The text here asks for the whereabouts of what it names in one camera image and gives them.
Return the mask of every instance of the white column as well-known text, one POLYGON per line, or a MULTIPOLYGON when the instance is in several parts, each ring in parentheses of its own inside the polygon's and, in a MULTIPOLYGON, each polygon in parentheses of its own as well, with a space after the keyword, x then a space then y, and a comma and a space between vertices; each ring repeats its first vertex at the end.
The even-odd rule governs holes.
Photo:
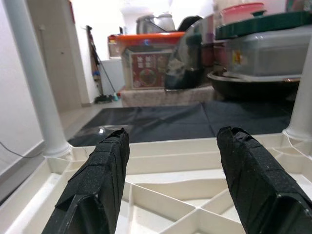
POLYGON ((43 154, 50 157, 64 156, 71 146, 65 140, 26 0, 3 2, 46 144, 43 154))
POLYGON ((292 111, 292 119, 284 133, 293 139, 312 140, 312 38, 292 111))

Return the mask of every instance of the storage box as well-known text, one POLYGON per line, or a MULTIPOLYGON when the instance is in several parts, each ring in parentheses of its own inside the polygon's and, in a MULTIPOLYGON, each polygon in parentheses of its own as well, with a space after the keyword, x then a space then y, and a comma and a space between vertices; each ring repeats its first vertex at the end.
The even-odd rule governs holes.
POLYGON ((228 40, 228 75, 300 77, 311 34, 309 25, 228 40))
POLYGON ((169 57, 183 35, 177 32, 117 36, 126 89, 163 88, 169 57))

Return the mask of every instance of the tiled floor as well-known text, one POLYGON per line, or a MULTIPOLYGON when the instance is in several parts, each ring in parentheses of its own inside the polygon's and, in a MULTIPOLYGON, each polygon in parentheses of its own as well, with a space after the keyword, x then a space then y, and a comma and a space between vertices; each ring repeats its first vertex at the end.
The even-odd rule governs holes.
POLYGON ((80 109, 61 113, 60 120, 63 125, 66 139, 69 140, 102 109, 117 107, 122 107, 121 100, 106 104, 93 104, 89 107, 81 107, 80 109))

